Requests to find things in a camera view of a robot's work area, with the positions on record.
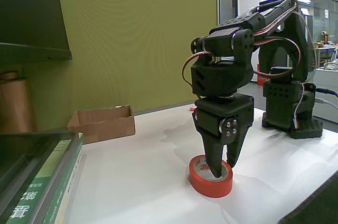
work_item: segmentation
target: red tape roll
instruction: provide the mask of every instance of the red tape roll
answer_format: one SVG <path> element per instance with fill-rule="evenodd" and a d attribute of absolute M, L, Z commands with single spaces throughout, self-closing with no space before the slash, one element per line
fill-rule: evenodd
<path fill-rule="evenodd" d="M 215 178 L 205 160 L 205 155 L 198 155 L 189 163 L 190 183 L 202 195 L 221 198 L 232 189 L 232 168 L 222 160 L 222 175 Z"/>

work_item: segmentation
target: open cardboard box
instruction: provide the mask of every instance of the open cardboard box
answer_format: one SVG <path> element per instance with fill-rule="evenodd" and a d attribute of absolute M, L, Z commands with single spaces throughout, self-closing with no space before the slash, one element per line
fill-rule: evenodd
<path fill-rule="evenodd" d="M 77 110 L 68 123 L 68 130 L 82 132 L 84 144 L 135 134 L 132 108 Z"/>

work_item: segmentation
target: black cable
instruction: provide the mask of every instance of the black cable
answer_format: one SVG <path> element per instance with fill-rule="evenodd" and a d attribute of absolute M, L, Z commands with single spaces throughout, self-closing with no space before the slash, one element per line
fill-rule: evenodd
<path fill-rule="evenodd" d="M 336 96 L 338 98 L 338 94 L 333 90 L 329 90 L 328 88 L 316 88 L 316 92 L 333 95 L 333 96 Z"/>

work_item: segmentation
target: book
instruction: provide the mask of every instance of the book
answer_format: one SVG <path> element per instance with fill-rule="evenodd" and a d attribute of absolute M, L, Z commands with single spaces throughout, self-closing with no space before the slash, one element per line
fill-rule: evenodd
<path fill-rule="evenodd" d="M 24 224 L 28 222 L 40 195 L 47 186 L 51 175 L 60 163 L 70 142 L 71 139 L 60 141 L 56 145 L 55 149 L 42 165 L 26 192 L 22 195 L 19 203 L 8 219 L 7 224 Z"/>
<path fill-rule="evenodd" d="M 75 166 L 73 168 L 72 174 L 71 174 L 70 179 L 69 179 L 68 184 L 67 184 L 67 188 L 64 192 L 62 201 L 60 203 L 59 212 L 58 212 L 58 215 L 55 219 L 54 224 L 62 224 L 63 223 L 64 216 L 65 216 L 65 213 L 67 211 L 68 202 L 69 202 L 69 199 L 70 199 L 70 194 L 72 192 L 72 188 L 73 188 L 75 178 L 76 178 L 76 175 L 77 175 L 78 166 L 80 164 L 81 156 L 82 156 L 82 152 L 80 152 L 79 157 L 78 157 L 78 159 L 75 163 Z"/>
<path fill-rule="evenodd" d="M 78 146 L 75 154 L 69 161 L 67 169 L 61 179 L 61 182 L 58 188 L 55 191 L 52 202 L 48 208 L 48 211 L 43 220 L 43 224 L 53 224 L 55 223 L 56 217 L 58 215 L 61 202 L 63 201 L 64 194 L 67 191 L 68 183 L 71 181 L 72 174 L 74 173 L 74 168 L 77 169 L 78 163 L 80 161 L 80 153 L 82 149 L 83 135 L 80 136 L 81 144 Z"/>
<path fill-rule="evenodd" d="M 63 174 L 61 174 L 62 179 L 60 181 L 60 184 L 55 190 L 54 197 L 51 203 L 49 204 L 47 214 L 50 212 L 51 207 L 55 208 L 55 206 L 61 203 L 62 201 L 63 193 L 61 195 L 61 198 L 59 198 L 59 200 L 58 199 L 55 200 L 54 198 L 56 197 L 57 193 L 60 193 L 61 188 L 64 187 L 64 184 L 65 183 L 68 184 L 68 181 L 71 178 L 74 165 L 78 161 L 79 153 L 82 148 L 83 135 L 81 133 L 79 133 L 79 138 L 80 138 L 80 144 L 77 146 L 77 149 L 73 152 L 69 160 L 69 164 L 67 165 L 66 169 L 63 171 Z M 49 184 L 50 178 L 55 168 L 59 165 L 70 143 L 71 143 L 71 139 L 68 139 L 68 140 L 60 141 L 57 144 L 57 146 L 55 147 L 53 152 L 50 154 L 46 162 L 42 165 L 36 177 L 33 179 L 29 188 L 23 194 L 17 207 L 13 210 L 10 218 L 8 219 L 7 224 L 24 224 L 29 221 L 31 214 L 34 211 L 34 207 L 39 201 L 40 196 L 43 194 L 46 186 Z"/>

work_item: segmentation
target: white tabletop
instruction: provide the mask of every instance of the white tabletop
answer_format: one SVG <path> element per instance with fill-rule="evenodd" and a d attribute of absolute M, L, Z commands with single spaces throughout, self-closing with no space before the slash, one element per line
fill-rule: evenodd
<path fill-rule="evenodd" d="M 291 139 L 263 129 L 255 109 L 231 193 L 202 196 L 187 179 L 190 159 L 203 154 L 189 107 L 136 116 L 135 136 L 85 145 L 65 222 L 271 224 L 338 169 L 337 133 Z"/>

